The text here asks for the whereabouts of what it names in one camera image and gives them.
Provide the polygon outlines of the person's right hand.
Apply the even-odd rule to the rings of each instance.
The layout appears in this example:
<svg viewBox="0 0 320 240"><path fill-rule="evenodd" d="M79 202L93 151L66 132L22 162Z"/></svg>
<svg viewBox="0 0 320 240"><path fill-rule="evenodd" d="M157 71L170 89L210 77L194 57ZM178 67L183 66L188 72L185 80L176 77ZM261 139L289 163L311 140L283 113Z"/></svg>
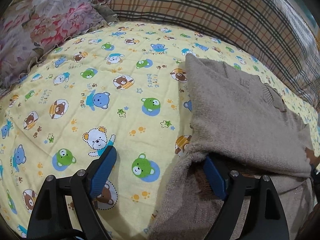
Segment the person's right hand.
<svg viewBox="0 0 320 240"><path fill-rule="evenodd" d="M314 151L307 147L305 148L305 153L306 153L306 157L310 160L310 164L313 165L314 167L317 167L320 162L320 157L316 157L314 154Z"/></svg>

